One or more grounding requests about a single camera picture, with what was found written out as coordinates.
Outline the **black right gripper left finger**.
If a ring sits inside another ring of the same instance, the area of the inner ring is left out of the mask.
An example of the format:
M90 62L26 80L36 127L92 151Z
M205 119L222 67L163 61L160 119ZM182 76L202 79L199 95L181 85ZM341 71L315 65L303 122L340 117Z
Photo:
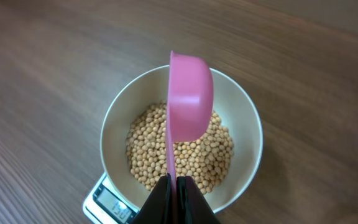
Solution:
M132 224L172 223L172 183L170 174L159 178Z

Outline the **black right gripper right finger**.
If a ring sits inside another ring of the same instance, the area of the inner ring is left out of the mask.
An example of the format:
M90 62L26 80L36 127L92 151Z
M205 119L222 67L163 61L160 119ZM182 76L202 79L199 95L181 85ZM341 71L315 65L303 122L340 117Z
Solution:
M190 177L177 178L179 224L220 224L195 181Z

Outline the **pink plastic measuring scoop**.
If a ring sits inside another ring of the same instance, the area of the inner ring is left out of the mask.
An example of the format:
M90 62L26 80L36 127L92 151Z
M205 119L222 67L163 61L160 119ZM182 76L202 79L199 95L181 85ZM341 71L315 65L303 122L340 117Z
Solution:
M206 62L198 57L170 53L166 157L171 177L172 222L178 222L177 178L175 170L175 142L199 139L209 124L213 108L213 78Z

